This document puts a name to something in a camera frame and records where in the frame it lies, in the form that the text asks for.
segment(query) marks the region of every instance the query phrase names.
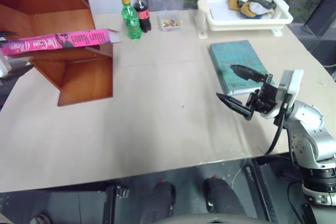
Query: white basket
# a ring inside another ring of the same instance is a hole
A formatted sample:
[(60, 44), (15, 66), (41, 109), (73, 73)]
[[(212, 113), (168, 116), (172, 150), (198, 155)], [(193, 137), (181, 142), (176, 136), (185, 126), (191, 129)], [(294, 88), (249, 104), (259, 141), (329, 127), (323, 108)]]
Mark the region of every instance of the white basket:
[[(198, 15), (196, 18), (198, 36), (200, 38), (207, 37), (207, 27), (212, 31), (270, 29), (275, 36), (281, 36), (281, 29), (284, 25), (293, 21), (293, 17), (288, 12), (289, 6), (283, 0), (267, 1), (274, 1), (277, 5), (271, 19), (240, 18), (238, 12), (228, 9), (228, 0), (198, 0)], [(224, 18), (215, 20), (212, 10), (223, 11)]]

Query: blue notebook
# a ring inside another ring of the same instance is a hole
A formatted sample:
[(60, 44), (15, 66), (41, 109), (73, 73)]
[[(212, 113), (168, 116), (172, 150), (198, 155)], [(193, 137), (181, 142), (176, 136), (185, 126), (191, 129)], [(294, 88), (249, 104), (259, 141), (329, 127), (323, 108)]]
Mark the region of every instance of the blue notebook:
[(248, 40), (215, 43), (210, 45), (210, 54), (223, 92), (227, 95), (254, 92), (262, 83), (238, 77), (230, 65), (244, 65), (263, 74), (267, 73)]

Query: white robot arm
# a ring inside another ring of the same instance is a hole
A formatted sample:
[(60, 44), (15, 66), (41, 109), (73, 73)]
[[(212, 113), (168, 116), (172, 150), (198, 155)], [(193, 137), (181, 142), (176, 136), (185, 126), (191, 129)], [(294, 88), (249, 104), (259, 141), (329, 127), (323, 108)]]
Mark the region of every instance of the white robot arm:
[(243, 79), (264, 84), (250, 94), (243, 106), (232, 97), (217, 94), (229, 108), (250, 120), (254, 111), (265, 118), (275, 118), (276, 136), (266, 154), (274, 149), (282, 129), (286, 129), (289, 153), (295, 154), (302, 172), (302, 191), (315, 205), (336, 206), (336, 140), (327, 132), (322, 113), (313, 105), (295, 101), (303, 70), (286, 70), (279, 88), (273, 87), (271, 74), (261, 74), (241, 65), (232, 65)]

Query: colorful candy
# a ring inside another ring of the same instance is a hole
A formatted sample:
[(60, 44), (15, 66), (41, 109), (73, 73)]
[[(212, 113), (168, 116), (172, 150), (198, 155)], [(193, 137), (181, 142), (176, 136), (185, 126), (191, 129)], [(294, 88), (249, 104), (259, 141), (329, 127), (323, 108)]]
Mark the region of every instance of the colorful candy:
[(162, 22), (163, 27), (170, 27), (170, 26), (180, 26), (180, 22), (174, 19), (166, 19)]

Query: yellow cloth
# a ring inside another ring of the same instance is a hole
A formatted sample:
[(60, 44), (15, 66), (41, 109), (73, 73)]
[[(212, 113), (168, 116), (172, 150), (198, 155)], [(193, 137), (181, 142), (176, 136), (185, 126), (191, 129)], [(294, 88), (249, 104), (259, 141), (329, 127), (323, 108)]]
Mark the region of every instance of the yellow cloth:
[(251, 2), (246, 2), (240, 9), (240, 12), (245, 14), (246, 16), (250, 17), (250, 18), (254, 18), (255, 16), (257, 16), (257, 14), (253, 13), (250, 11), (249, 7), (250, 7), (250, 3)]
[(238, 0), (229, 0), (229, 9), (239, 11), (240, 7), (238, 6)]

